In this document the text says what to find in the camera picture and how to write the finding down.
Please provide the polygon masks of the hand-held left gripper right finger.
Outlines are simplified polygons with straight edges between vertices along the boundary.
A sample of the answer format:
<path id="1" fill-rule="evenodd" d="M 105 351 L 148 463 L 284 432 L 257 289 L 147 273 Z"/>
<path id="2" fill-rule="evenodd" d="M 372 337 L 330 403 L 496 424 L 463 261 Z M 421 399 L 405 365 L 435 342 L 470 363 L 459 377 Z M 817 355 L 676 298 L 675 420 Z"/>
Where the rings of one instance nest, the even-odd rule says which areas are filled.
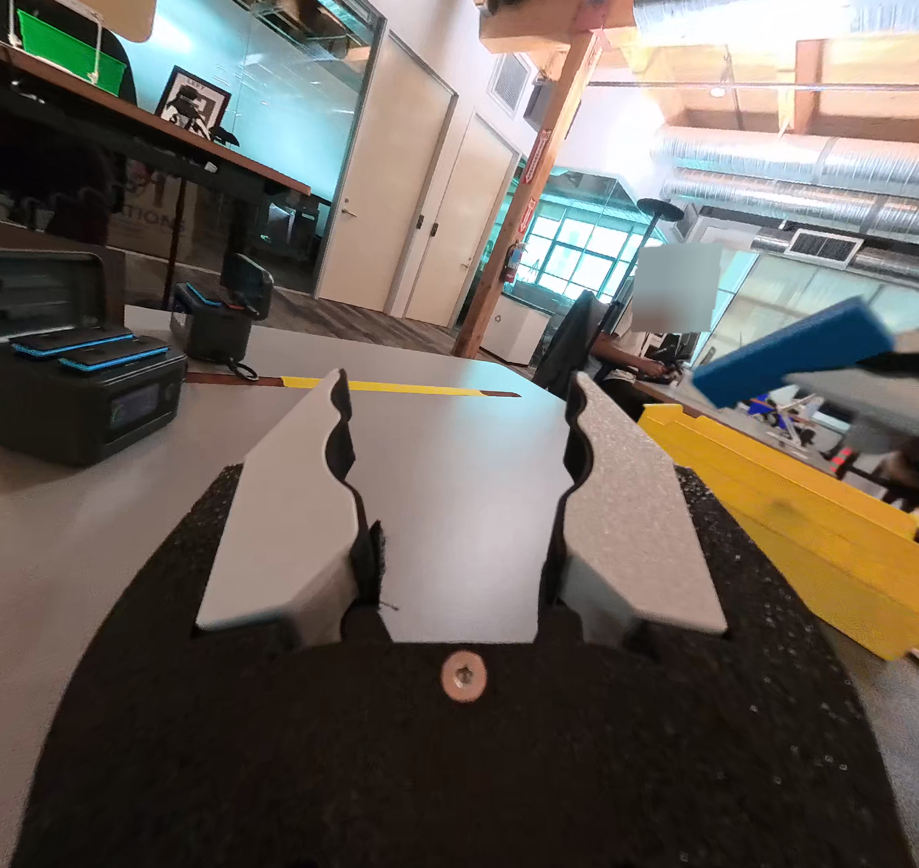
<path id="1" fill-rule="evenodd" d="M 544 618 L 568 613 L 588 645 L 646 624 L 723 637 L 728 622 L 669 455 L 584 372 L 571 377 Z"/>

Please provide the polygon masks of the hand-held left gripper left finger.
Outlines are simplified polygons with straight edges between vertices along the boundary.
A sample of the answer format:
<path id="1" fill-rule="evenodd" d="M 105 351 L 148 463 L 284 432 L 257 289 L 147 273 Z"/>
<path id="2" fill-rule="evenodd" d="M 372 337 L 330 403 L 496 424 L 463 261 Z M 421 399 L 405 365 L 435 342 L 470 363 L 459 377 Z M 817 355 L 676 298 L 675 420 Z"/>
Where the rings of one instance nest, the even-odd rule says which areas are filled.
<path id="1" fill-rule="evenodd" d="M 196 628 L 288 626 L 300 646 L 338 644 L 348 615 L 381 601 L 381 525 L 348 482 L 348 377 L 320 380 L 247 454 Z"/>

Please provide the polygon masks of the blue rectangular block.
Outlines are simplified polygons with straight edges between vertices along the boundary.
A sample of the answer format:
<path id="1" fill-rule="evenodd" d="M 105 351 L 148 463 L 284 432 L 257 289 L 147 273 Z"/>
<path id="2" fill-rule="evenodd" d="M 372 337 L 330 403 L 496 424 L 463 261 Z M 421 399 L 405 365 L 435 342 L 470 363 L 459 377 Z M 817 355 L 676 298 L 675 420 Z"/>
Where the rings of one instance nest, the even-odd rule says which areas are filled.
<path id="1" fill-rule="evenodd" d="M 895 344 L 865 301 L 851 298 L 697 367 L 692 385 L 716 408 L 730 408 L 780 388 L 788 375 L 850 367 Z"/>

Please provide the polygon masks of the yellow plastic bin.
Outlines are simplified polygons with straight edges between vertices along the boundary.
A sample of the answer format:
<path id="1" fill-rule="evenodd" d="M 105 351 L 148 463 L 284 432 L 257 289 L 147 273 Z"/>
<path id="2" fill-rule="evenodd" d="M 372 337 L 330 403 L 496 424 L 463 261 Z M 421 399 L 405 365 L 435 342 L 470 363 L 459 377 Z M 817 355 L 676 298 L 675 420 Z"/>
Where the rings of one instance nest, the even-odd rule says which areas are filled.
<path id="1" fill-rule="evenodd" d="M 639 426 L 696 473 L 821 620 L 885 660 L 917 651 L 916 517 L 675 404 L 646 405 Z"/>

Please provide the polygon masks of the yellow tape strip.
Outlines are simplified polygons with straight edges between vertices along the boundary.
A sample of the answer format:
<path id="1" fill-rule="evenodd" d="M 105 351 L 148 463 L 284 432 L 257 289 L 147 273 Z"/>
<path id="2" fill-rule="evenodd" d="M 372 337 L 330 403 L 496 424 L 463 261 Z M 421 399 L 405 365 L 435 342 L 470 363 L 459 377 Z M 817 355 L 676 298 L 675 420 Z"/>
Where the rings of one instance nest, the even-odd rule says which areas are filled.
<path id="1" fill-rule="evenodd" d="M 280 378 L 259 378 L 258 380 L 247 380 L 233 374 L 217 374 L 199 371 L 188 371 L 186 381 L 191 384 L 202 385 L 222 385 L 222 386 L 245 386 L 245 387 L 263 387 L 276 389 L 315 389 L 322 382 L 319 378 L 302 378 L 302 377 L 280 377 Z M 437 387 L 430 385 L 417 384 L 396 384 L 370 381 L 352 381 L 350 384 L 351 391 L 355 392 L 378 392 L 378 393 L 400 393 L 411 395 L 431 395 L 431 396 L 454 396 L 454 397 L 471 397 L 471 398 L 500 398 L 500 399 L 519 399 L 521 396 L 511 391 L 480 390 L 453 387 Z"/>

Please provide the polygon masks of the black office chair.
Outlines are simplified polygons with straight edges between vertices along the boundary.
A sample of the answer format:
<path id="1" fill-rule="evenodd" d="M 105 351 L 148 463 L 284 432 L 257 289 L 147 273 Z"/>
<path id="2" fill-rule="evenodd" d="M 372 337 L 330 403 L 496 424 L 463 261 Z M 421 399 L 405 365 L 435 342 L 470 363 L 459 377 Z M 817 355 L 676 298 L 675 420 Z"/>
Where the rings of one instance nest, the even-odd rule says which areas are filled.
<path id="1" fill-rule="evenodd" d="M 565 401 L 572 375 L 584 369 L 599 333 L 605 305 L 584 290 L 553 334 L 538 362 L 532 382 Z"/>

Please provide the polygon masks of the small black charger box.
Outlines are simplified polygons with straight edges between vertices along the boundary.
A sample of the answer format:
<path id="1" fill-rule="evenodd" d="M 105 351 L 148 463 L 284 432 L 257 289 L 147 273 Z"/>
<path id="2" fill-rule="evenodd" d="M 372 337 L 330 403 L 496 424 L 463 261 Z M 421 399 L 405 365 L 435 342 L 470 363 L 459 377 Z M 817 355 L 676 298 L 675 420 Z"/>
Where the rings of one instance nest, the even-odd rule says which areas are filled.
<path id="1" fill-rule="evenodd" d="M 244 254 L 227 254 L 217 287 L 184 281 L 174 287 L 170 329 L 191 359 L 257 380 L 244 359 L 255 323 L 270 311 L 274 279 Z"/>

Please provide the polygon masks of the black blue-edged battery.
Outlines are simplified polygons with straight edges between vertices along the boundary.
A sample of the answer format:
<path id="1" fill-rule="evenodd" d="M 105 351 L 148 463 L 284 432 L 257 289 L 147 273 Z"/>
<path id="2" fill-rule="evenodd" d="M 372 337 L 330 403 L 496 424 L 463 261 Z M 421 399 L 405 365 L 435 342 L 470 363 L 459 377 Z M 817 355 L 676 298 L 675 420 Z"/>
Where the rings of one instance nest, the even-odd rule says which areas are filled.
<path id="1" fill-rule="evenodd" d="M 88 375 L 162 356 L 169 345 L 149 337 L 133 337 L 90 345 L 63 353 L 58 364 L 69 370 Z"/>
<path id="2" fill-rule="evenodd" d="M 50 360 L 84 348 L 129 341 L 133 333 L 125 328 L 74 328 L 12 337 L 12 351 L 31 360 Z"/>

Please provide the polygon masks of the white cabinet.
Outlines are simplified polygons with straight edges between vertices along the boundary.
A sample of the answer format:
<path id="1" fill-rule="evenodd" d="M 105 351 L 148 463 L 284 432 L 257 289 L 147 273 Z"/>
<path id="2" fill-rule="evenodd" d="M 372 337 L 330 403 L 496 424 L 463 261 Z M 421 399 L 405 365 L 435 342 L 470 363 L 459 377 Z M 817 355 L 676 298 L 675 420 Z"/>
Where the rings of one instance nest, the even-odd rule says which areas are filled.
<path id="1" fill-rule="evenodd" d="M 480 349 L 507 364 L 530 364 L 552 314 L 501 294 L 482 337 Z"/>

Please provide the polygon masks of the black charger box with display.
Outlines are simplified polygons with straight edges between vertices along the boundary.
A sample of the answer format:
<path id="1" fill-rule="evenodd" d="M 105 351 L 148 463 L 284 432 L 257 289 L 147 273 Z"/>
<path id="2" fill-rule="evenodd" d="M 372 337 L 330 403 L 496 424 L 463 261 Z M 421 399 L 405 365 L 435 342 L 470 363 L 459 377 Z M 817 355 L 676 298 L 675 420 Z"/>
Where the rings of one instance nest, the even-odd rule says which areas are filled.
<path id="1" fill-rule="evenodd" d="M 2 343 L 3 448 L 53 464 L 89 467 L 177 416 L 188 357 L 173 346 L 162 356 L 87 375 L 57 360 L 31 360 Z"/>

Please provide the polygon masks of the black floor lamp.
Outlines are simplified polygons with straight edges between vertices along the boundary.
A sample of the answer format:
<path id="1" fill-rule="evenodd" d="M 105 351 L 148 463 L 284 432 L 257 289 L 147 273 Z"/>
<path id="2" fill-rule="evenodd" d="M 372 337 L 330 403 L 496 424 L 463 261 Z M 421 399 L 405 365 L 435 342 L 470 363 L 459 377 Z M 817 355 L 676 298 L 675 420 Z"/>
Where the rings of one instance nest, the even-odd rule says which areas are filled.
<path id="1" fill-rule="evenodd" d="M 657 198 L 642 198 L 638 201 L 637 207 L 641 213 L 650 218 L 650 221 L 640 238 L 635 253 L 630 257 L 624 276 L 618 284 L 612 300 L 606 309 L 603 324 L 601 326 L 601 331 L 606 334 L 614 334 L 623 315 L 630 306 L 639 255 L 652 238 L 657 225 L 661 222 L 674 224 L 684 218 L 684 211 L 681 208 Z"/>

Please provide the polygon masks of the paned window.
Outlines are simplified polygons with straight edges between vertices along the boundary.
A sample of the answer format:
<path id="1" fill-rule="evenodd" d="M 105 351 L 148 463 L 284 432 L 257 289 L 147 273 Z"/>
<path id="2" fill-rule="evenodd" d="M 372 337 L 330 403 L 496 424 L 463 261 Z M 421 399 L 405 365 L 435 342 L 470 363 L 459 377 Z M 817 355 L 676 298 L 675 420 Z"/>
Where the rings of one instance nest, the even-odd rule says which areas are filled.
<path id="1" fill-rule="evenodd" d="M 542 210 L 526 237 L 515 288 L 541 288 L 567 300 L 589 291 L 612 300 L 646 232 L 646 226 L 571 208 Z"/>

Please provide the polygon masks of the cardboard box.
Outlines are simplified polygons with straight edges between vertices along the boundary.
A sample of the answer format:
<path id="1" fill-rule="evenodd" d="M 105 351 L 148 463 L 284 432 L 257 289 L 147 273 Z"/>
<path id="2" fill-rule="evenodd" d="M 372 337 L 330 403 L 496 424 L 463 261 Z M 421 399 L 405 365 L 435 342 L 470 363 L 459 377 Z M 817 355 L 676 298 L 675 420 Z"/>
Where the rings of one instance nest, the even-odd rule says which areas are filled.
<path id="1" fill-rule="evenodd" d="M 187 261 L 193 249 L 199 188 L 190 181 L 160 172 L 128 174 L 121 211 L 109 219 L 109 247 L 167 260 L 172 252 L 181 185 L 186 193 L 179 221 L 177 260 Z"/>

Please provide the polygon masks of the black hard case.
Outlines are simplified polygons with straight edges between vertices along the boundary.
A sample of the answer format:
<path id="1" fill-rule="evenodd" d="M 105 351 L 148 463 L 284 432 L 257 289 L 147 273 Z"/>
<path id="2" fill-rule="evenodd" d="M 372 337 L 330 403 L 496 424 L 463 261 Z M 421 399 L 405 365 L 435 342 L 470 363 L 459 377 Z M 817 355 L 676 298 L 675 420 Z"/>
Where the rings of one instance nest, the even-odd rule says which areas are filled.
<path id="1" fill-rule="evenodd" d="M 92 248 L 1 250 L 1 341 L 27 334 L 121 327 L 122 254 Z"/>

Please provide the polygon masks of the narrow cream door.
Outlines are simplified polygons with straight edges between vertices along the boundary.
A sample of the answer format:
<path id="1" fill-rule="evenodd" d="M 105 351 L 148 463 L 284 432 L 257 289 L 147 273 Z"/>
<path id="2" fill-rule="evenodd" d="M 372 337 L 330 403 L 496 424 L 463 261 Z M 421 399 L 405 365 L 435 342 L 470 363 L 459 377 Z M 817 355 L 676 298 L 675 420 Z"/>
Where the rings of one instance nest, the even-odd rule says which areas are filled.
<path id="1" fill-rule="evenodd" d="M 479 115 L 471 117 L 429 232 L 406 319 L 442 328 L 454 323 L 504 199 L 516 154 Z"/>

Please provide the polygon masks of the wide cream door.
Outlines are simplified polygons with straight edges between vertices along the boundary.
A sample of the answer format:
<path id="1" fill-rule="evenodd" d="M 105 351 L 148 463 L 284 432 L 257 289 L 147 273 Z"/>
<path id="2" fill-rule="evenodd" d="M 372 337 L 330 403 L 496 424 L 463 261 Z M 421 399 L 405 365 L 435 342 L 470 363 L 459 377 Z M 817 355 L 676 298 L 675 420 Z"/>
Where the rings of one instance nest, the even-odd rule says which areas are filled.
<path id="1" fill-rule="evenodd" d="M 455 92 L 387 31 L 336 193 L 318 299 L 392 306 L 455 104 Z"/>

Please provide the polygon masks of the red white sign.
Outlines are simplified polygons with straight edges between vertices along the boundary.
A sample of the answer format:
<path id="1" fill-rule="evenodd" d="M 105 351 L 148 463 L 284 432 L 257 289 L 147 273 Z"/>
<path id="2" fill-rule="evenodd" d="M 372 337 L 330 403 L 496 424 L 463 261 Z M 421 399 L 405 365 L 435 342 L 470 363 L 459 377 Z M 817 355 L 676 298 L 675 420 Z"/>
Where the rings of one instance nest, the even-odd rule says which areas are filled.
<path id="1" fill-rule="evenodd" d="M 541 128 L 536 136 L 533 148 L 527 158 L 526 168 L 521 174 L 520 184 L 530 185 L 538 171 L 543 154 L 549 144 L 552 131 Z"/>

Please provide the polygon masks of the wooden top desk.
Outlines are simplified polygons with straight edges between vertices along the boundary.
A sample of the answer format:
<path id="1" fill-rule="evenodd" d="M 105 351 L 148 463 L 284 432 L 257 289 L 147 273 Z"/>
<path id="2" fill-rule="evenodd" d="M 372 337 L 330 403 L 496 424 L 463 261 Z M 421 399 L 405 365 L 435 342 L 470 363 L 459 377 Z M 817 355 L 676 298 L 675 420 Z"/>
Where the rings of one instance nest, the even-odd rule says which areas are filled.
<path id="1" fill-rule="evenodd" d="M 94 107 L 96 111 L 106 112 L 109 116 L 115 116 L 121 122 L 131 124 L 133 128 L 139 129 L 147 135 L 157 139 L 169 139 L 173 144 L 178 143 L 187 148 L 194 148 L 213 161 L 220 160 L 231 163 L 250 173 L 255 173 L 265 180 L 305 196 L 309 196 L 312 193 L 309 185 L 305 185 L 285 173 L 281 173 L 234 150 L 229 150 L 211 140 L 203 139 L 196 134 L 183 130 L 159 116 L 123 101 L 119 97 L 107 93 L 74 74 L 61 70 L 52 63 L 29 55 L 22 50 L 2 44 L 1 60 L 3 65 L 63 91 L 65 98 L 68 100 L 79 99 L 82 103 Z"/>

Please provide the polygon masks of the framed black white picture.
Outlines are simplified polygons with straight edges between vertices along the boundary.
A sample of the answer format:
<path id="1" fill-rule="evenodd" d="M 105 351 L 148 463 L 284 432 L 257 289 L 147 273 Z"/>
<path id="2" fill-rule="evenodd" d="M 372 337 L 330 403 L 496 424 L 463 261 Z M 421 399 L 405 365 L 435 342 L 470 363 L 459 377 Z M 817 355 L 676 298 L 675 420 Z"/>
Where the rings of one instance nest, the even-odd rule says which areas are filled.
<path id="1" fill-rule="evenodd" d="M 176 65 L 155 108 L 155 115 L 202 139 L 223 142 L 222 127 L 232 94 Z"/>

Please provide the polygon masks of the green plastic bin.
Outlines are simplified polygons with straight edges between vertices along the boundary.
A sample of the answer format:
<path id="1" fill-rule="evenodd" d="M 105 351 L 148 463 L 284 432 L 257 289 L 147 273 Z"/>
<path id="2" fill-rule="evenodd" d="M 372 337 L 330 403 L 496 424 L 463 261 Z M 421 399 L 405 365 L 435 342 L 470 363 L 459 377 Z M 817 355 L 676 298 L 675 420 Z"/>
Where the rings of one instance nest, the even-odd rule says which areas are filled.
<path id="1" fill-rule="evenodd" d="M 118 96 L 127 66 L 94 45 L 63 32 L 39 17 L 17 10 L 23 50 Z"/>

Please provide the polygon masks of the wooden post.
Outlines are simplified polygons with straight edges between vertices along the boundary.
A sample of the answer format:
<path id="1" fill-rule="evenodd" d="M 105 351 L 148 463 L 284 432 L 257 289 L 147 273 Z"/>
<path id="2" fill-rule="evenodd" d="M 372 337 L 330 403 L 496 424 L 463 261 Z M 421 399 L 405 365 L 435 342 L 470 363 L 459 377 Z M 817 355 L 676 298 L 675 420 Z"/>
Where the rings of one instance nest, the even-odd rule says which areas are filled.
<path id="1" fill-rule="evenodd" d="M 473 359 L 478 355 L 482 337 L 502 293 L 501 275 L 506 251 L 516 242 L 523 243 L 526 237 L 560 146 L 571 127 L 583 92 L 594 74 L 605 44 L 601 28 L 576 33 L 572 39 L 560 77 L 549 95 L 539 128 L 552 131 L 549 144 L 532 183 L 521 185 L 519 179 L 465 321 L 455 340 L 452 349 L 454 357 Z"/>

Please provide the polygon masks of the wall vent grille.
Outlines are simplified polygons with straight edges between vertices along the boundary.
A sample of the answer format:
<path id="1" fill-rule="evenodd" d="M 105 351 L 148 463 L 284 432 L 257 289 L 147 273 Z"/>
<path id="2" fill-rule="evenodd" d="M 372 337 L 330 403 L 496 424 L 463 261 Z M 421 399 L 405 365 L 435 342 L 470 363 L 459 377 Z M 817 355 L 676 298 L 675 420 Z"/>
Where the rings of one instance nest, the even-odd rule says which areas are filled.
<path id="1" fill-rule="evenodd" d="M 525 56 L 502 53 L 496 56 L 487 94 L 507 116 L 514 117 L 532 82 L 532 67 Z"/>

